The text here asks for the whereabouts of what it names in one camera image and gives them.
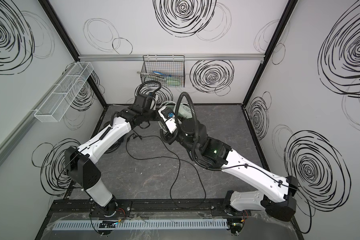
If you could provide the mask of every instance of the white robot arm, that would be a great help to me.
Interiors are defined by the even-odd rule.
[[[188,99],[187,93],[180,95],[177,105],[180,105],[183,96],[187,96],[192,118],[182,118],[179,124],[178,107],[177,111],[168,106],[154,111],[154,93],[138,94],[134,104],[120,111],[117,116],[113,115],[110,124],[95,137],[76,149],[71,147],[66,150],[68,176],[81,185],[106,216],[112,215],[117,208],[116,199],[101,181],[101,173],[95,164],[110,146],[134,127],[142,122],[161,121],[164,129],[160,131],[160,136],[164,142],[172,144],[177,141],[185,147],[191,160],[199,166],[208,170],[227,172],[258,189],[242,193],[228,191],[230,203],[225,206],[227,213],[244,209],[266,210],[277,219],[289,221],[296,211],[296,200],[293,195],[298,186],[297,179],[292,176],[281,177],[264,170],[227,144],[208,137],[206,127],[196,119],[192,101]]]

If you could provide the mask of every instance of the wire mesh basket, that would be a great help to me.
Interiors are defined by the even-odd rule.
[[[41,122],[59,122],[93,71],[90,62],[77,62],[35,112]]]
[[[141,83],[156,80],[165,87],[184,87],[183,55],[144,55],[140,74]]]

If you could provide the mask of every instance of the metal rail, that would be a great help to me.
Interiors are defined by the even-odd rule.
[[[173,61],[177,56],[185,56],[186,61],[199,60],[263,60],[263,53],[232,53],[232,54],[100,54],[80,55],[80,61],[143,61],[143,56],[149,55],[154,61],[155,56],[160,61]]]
[[[75,65],[72,64],[64,72],[64,74],[59,77],[59,79],[49,88],[49,90],[44,94],[44,96],[34,105],[33,109],[39,108],[39,106],[41,106],[41,104],[46,101],[48,96],[55,89],[56,84],[58,84],[63,78],[65,78],[65,76],[74,66]],[[34,117],[34,111],[29,111],[26,116],[21,120],[21,122],[14,128],[14,130],[0,144],[0,166],[11,154],[17,144],[19,144],[19,142],[23,139],[25,134],[31,129],[33,124],[37,121],[37,118]]]

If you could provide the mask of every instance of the black swirl drawing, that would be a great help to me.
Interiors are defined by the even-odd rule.
[[[65,194],[71,178],[65,171],[64,152],[69,147],[78,146],[80,142],[67,138],[55,145],[44,142],[32,152],[32,165],[40,168],[40,183],[49,195],[63,196]]]
[[[191,83],[200,92],[224,96],[231,89],[234,73],[235,68],[229,60],[201,60],[192,66]]]
[[[32,30],[12,2],[0,0],[0,75],[22,73],[34,53]]]
[[[332,27],[320,48],[317,69],[329,90],[360,98],[360,0]]]
[[[259,32],[257,33],[254,41],[253,46],[256,51],[260,53],[265,53],[268,48],[269,42],[273,36],[274,31],[279,23],[280,19],[273,20],[267,23],[264,27],[262,27]],[[272,63],[277,65],[281,63],[285,56],[285,45],[284,42],[287,40],[287,36],[290,29],[290,23],[288,22],[284,28],[283,34],[280,36],[278,44],[276,45],[275,49],[272,53]]]
[[[49,25],[37,14],[29,11],[21,11],[33,32],[34,53],[36,58],[44,59],[52,56],[55,50],[55,38]]]
[[[135,89],[135,96],[137,95],[137,89],[138,88],[139,88],[139,86],[137,86],[137,88]],[[140,93],[149,94],[149,93],[153,92],[155,89],[157,89],[157,86],[144,85],[143,88],[140,90]],[[165,101],[173,101],[172,92],[167,87],[162,86],[161,89],[159,89],[156,92],[156,95],[157,95],[157,103],[156,103],[156,105],[162,104]]]
[[[131,54],[133,51],[131,42],[125,38],[115,38],[112,41],[112,48],[118,54]]]
[[[74,108],[70,108],[66,111],[62,118],[68,129],[75,131],[84,124],[85,111],[77,111]]]
[[[299,180],[315,209],[330,212],[346,203],[350,174],[339,151],[324,136],[307,130],[295,133],[285,147],[284,159],[288,175]]]
[[[263,139],[268,132],[268,109],[271,107],[271,103],[271,94],[264,92],[262,97],[255,97],[248,108],[249,118],[259,140]]]
[[[272,63],[278,65],[284,60],[285,57],[285,45],[278,43],[272,53]]]
[[[281,160],[289,161],[290,159],[285,159],[285,146],[290,138],[293,136],[293,131],[286,125],[279,124],[277,125],[272,132],[272,145],[275,153]]]
[[[98,75],[93,71],[91,73],[92,79],[94,80],[94,82],[96,83],[97,87],[99,88],[99,90],[102,90],[102,93],[105,92],[104,87],[100,84],[100,79],[98,77]],[[83,79],[79,79],[77,80],[76,84],[73,86],[73,91],[72,93],[77,93],[77,91],[79,92],[77,94],[76,97],[72,96],[69,97],[68,99],[72,99],[72,104],[71,104],[71,108],[76,109],[77,111],[86,111],[88,110],[93,102],[95,101],[96,95],[93,92],[91,86],[89,85],[88,82],[85,82],[84,85],[82,84]]]
[[[192,36],[211,21],[216,0],[152,0],[160,26],[176,37]]]
[[[133,46],[125,38],[121,38],[115,26],[103,18],[88,19],[83,26],[87,42],[103,52],[116,52],[118,54],[131,54]]]
[[[222,38],[231,28],[231,11],[222,3],[216,3],[213,17],[208,25],[196,32],[196,36],[203,41],[216,41]]]

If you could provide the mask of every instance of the gray work surface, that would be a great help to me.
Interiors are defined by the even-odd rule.
[[[110,106],[103,123],[110,120],[114,111],[126,106]],[[195,106],[198,120],[206,126],[208,136],[230,145],[239,154],[261,166],[249,128],[239,105]],[[159,136],[158,122],[151,122],[147,129],[134,129],[141,136]],[[116,199],[169,199],[169,191],[179,170],[179,161],[167,157],[135,160],[125,150],[127,140],[114,152],[104,154],[96,166],[101,171],[101,179]],[[181,159],[191,162],[186,150],[177,142],[167,147]],[[158,137],[131,138],[129,153],[136,158],[158,156],[176,157],[167,151]],[[239,192],[256,190],[251,185],[225,172],[212,172],[196,166],[206,191],[206,198],[224,198],[228,190]],[[203,198],[204,192],[196,170],[182,161],[176,184],[172,188],[174,199]],[[85,192],[74,189],[70,199],[88,199]]]

